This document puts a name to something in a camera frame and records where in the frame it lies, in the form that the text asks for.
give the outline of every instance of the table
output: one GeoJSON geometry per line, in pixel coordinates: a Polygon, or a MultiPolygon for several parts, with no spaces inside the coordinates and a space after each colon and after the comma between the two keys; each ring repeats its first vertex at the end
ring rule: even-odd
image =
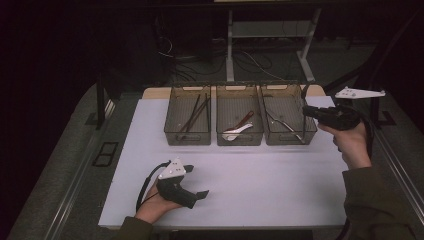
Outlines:
{"type": "MultiPolygon", "coordinates": [[[[343,225],[346,192],[341,172],[347,167],[330,134],[318,131],[308,146],[267,146],[265,140],[260,146],[217,146],[212,91],[212,144],[169,146],[163,132],[169,91],[147,89],[139,100],[100,226],[116,229],[126,216],[133,216],[144,179],[158,164],[176,157],[194,165],[181,185],[191,192],[210,192],[193,209],[181,208],[165,215],[155,224],[157,230],[343,225]]],[[[308,93],[310,105],[333,105],[317,85],[312,85],[308,93]]]]}

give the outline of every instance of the black cable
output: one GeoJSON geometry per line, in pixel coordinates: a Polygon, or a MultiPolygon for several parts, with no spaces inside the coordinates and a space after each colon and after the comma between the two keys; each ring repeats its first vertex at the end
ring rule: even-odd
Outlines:
{"type": "Polygon", "coordinates": [[[349,219],[346,218],[342,231],[340,232],[339,236],[337,236],[336,240],[342,240],[346,236],[346,233],[348,232],[349,227],[350,227],[350,221],[349,219]]]}
{"type": "Polygon", "coordinates": [[[138,194],[138,198],[137,198],[137,203],[136,203],[136,208],[135,210],[138,211],[138,209],[141,206],[141,200],[143,199],[144,193],[146,192],[147,187],[149,186],[150,180],[152,179],[153,174],[155,174],[155,172],[161,168],[161,167],[167,167],[169,164],[171,163],[171,160],[169,160],[166,163],[161,163],[159,164],[157,167],[155,167],[155,169],[153,169],[153,171],[150,173],[150,175],[146,178],[146,180],[144,180],[144,184],[143,187],[140,190],[140,194],[138,194]]]}
{"type": "Polygon", "coordinates": [[[156,195],[158,195],[158,194],[159,194],[159,192],[157,192],[157,193],[153,194],[152,196],[150,196],[150,197],[148,197],[148,198],[144,199],[144,200],[143,200],[143,202],[141,202],[140,206],[141,206],[141,205],[143,205],[145,202],[149,201],[152,197],[154,197],[154,196],[156,196],[156,195]]]}

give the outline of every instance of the metal frame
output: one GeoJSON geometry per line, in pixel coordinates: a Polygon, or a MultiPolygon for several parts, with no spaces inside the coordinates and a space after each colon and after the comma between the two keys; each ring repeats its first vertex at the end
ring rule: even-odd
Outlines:
{"type": "MultiPolygon", "coordinates": [[[[314,15],[312,17],[312,20],[310,21],[308,30],[305,35],[296,35],[294,37],[298,36],[304,36],[305,37],[305,45],[302,49],[302,51],[297,51],[297,57],[299,59],[300,65],[302,66],[303,73],[305,74],[306,81],[308,83],[315,82],[315,77],[312,74],[312,70],[309,67],[309,63],[306,59],[306,56],[308,55],[309,48],[312,43],[312,39],[315,34],[315,29],[318,25],[319,16],[321,14],[321,8],[315,9],[314,15]]],[[[226,70],[227,70],[227,81],[233,82],[234,81],[234,65],[233,65],[233,58],[232,58],[232,41],[234,37],[249,37],[248,35],[238,36],[237,34],[234,34],[234,22],[233,22],[233,12],[232,10],[229,10],[228,14],[228,36],[227,36],[227,59],[226,59],[226,70]]],[[[286,35],[276,35],[276,37],[287,37],[286,35]]]]}

